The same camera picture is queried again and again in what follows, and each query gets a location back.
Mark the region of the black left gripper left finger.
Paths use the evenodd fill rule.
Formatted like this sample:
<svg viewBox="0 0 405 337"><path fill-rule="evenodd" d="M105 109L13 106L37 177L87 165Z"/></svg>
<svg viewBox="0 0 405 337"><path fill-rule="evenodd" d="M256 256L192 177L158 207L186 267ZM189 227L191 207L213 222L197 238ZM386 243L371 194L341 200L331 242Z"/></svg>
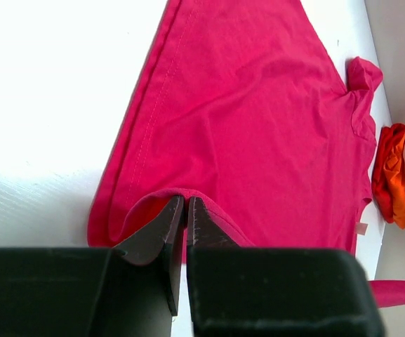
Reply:
<svg viewBox="0 0 405 337"><path fill-rule="evenodd" d="M184 197L172 197L154 219L114 247L131 265L158 265L172 315L178 313L179 305L184 206Z"/></svg>

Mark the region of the orange folded t-shirt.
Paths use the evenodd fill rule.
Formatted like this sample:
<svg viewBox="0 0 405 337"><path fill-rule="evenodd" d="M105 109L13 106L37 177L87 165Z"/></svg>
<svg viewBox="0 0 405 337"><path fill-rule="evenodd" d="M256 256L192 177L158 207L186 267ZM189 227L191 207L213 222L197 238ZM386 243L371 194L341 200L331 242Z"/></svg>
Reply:
<svg viewBox="0 0 405 337"><path fill-rule="evenodd" d="M392 135L388 143L388 155L383 172L392 198L392 219L399 228L405 229L405 168L404 146L405 125L396 124L390 128Z"/></svg>

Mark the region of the magenta t-shirt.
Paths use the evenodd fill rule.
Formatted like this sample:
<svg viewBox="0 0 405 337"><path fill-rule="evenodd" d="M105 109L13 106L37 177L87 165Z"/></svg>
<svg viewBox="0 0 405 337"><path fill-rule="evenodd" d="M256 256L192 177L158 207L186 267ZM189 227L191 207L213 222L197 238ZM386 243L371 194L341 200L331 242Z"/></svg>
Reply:
<svg viewBox="0 0 405 337"><path fill-rule="evenodd" d="M372 62L337 72L299 1L169 1L88 217L113 247L171 197L240 246L355 253L371 202Z"/></svg>

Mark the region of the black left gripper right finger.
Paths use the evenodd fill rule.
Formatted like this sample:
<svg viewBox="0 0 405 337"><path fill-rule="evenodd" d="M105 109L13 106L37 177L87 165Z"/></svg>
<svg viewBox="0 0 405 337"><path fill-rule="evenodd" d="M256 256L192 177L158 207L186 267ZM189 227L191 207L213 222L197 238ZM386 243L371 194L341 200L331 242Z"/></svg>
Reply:
<svg viewBox="0 0 405 337"><path fill-rule="evenodd" d="M234 248L239 245L209 215L202 198L191 197L187 217L187 248Z"/></svg>

